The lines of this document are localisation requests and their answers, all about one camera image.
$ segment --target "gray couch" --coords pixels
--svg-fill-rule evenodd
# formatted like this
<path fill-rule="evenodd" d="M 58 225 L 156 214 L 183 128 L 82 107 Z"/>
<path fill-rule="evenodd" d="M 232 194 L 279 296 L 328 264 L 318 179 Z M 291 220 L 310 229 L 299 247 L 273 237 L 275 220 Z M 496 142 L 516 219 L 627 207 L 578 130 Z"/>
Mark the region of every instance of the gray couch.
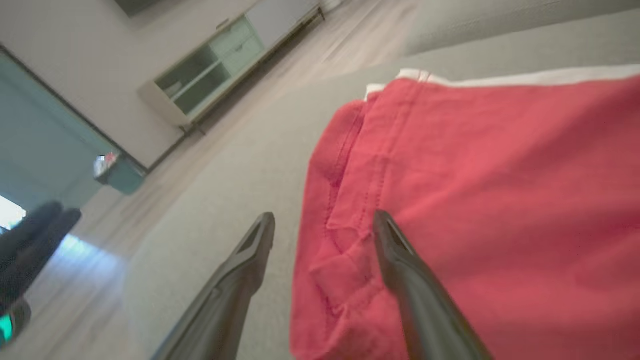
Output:
<path fill-rule="evenodd" d="M 211 160 L 150 232 L 131 262 L 125 285 L 125 307 L 150 353 L 255 218 L 272 211 L 276 238 L 264 284 L 249 309 L 238 359 L 291 357 L 291 281 L 307 162 L 335 110 L 362 98 L 367 84 L 389 82 L 405 67 L 463 80 L 640 63 L 640 10 L 629 10 L 640 6 L 638 0 L 449 0 L 476 7 L 482 3 L 477 21 L 464 9 L 457 15 L 445 12 L 452 19 L 448 24 L 443 19 L 435 23 L 434 12 L 445 2 L 425 2 L 408 41 L 408 53 L 432 50 L 324 81 L 273 103 Z M 548 16 L 519 12 L 519 21 L 510 19 L 509 11 L 480 19 L 492 6 L 503 10 L 501 3 L 549 3 L 563 10 Z M 459 19 L 472 22 L 473 28 L 457 26 Z"/>

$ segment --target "teal door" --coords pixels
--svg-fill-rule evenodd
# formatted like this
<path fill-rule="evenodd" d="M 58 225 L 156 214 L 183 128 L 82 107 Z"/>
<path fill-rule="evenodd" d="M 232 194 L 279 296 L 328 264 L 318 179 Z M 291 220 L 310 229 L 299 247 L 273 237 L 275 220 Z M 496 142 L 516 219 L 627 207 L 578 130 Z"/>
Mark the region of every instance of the teal door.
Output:
<path fill-rule="evenodd" d="M 80 208 L 101 187 L 96 156 L 109 151 L 106 139 L 0 53 L 0 196 L 27 211 L 50 200 Z"/>

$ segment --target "teal trash can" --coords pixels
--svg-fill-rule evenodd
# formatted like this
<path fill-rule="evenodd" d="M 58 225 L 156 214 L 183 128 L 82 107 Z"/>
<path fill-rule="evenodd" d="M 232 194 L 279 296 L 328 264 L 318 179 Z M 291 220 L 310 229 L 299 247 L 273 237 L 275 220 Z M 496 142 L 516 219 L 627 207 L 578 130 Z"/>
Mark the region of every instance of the teal trash can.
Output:
<path fill-rule="evenodd" d="M 125 195 L 132 195 L 136 192 L 145 180 L 142 171 L 138 170 L 136 165 L 124 156 L 116 156 L 113 161 L 108 161 L 107 158 L 99 156 L 96 159 L 95 179 Z"/>

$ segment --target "shelf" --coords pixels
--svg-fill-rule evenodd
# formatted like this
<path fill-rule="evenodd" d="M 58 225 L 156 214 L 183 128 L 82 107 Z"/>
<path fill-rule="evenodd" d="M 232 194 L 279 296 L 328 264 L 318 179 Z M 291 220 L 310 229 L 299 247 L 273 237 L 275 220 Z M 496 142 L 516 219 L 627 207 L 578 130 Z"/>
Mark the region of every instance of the shelf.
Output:
<path fill-rule="evenodd" d="M 155 82 L 168 98 L 175 97 L 175 94 L 182 90 L 184 85 L 190 84 L 198 75 L 219 61 L 220 59 L 208 48 L 201 47 L 174 66 L 173 69 L 157 78 Z M 171 90 L 177 85 L 180 85 L 180 88 Z"/>
<path fill-rule="evenodd" d="M 175 102 L 177 99 L 180 99 L 180 97 L 184 95 L 184 93 L 186 93 L 191 88 L 193 88 L 193 85 L 195 85 L 198 81 L 202 80 L 202 78 L 204 78 L 206 75 L 209 75 L 209 73 L 212 72 L 213 69 L 215 69 L 216 66 L 220 64 L 222 64 L 222 61 L 218 60 L 215 63 L 213 63 L 213 65 L 207 67 L 200 75 L 196 76 L 193 80 L 191 80 L 184 88 L 181 88 L 180 91 L 175 93 L 174 96 L 171 96 L 170 97 L 171 101 Z"/>
<path fill-rule="evenodd" d="M 251 40 L 251 38 L 253 38 L 253 35 L 249 35 L 246 38 L 242 39 L 242 41 L 240 41 L 235 48 L 237 48 L 238 46 L 244 45 L 247 41 Z M 184 95 L 184 93 L 189 91 L 189 89 L 191 89 L 193 85 L 195 85 L 197 82 L 202 80 L 206 75 L 208 75 L 211 71 L 213 71 L 213 69 L 215 69 L 218 65 L 222 64 L 222 62 L 235 51 L 235 48 L 228 50 L 223 56 L 220 56 L 218 61 L 213 63 L 211 66 L 207 67 L 200 75 L 198 75 L 193 80 L 191 80 L 184 88 L 181 88 L 180 91 L 178 91 L 174 96 L 171 96 L 170 98 L 171 101 L 175 102 L 176 100 L 180 99 L 180 97 Z"/>
<path fill-rule="evenodd" d="M 206 99 L 212 92 L 217 91 L 233 76 L 224 66 L 218 65 L 213 71 L 209 71 L 202 79 L 196 82 L 187 92 L 182 94 L 174 104 L 187 115 Z"/>
<path fill-rule="evenodd" d="M 222 85 L 220 85 L 217 89 L 215 89 L 211 94 L 207 95 L 200 103 L 198 103 L 191 111 L 187 113 L 187 119 L 189 121 L 194 121 L 196 118 L 206 109 L 208 108 L 215 99 L 220 96 L 222 91 L 226 90 L 233 83 L 233 78 L 229 78 Z"/>

